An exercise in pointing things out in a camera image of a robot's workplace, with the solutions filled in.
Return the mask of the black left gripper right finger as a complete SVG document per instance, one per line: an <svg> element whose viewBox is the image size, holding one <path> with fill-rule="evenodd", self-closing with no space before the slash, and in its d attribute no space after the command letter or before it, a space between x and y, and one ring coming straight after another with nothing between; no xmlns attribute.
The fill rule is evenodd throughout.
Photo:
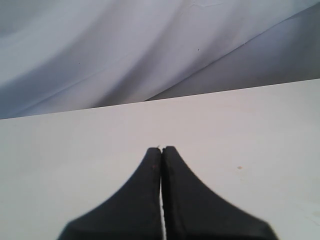
<svg viewBox="0 0 320 240"><path fill-rule="evenodd" d="M276 240L269 224L210 190L177 149L161 155L161 193L168 240Z"/></svg>

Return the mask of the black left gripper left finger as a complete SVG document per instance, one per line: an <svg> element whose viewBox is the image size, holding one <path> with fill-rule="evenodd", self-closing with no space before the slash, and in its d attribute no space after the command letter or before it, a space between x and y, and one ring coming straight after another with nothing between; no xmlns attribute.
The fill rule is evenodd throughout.
<svg viewBox="0 0 320 240"><path fill-rule="evenodd" d="M108 200L70 221L60 240L161 240L161 150L151 147Z"/></svg>

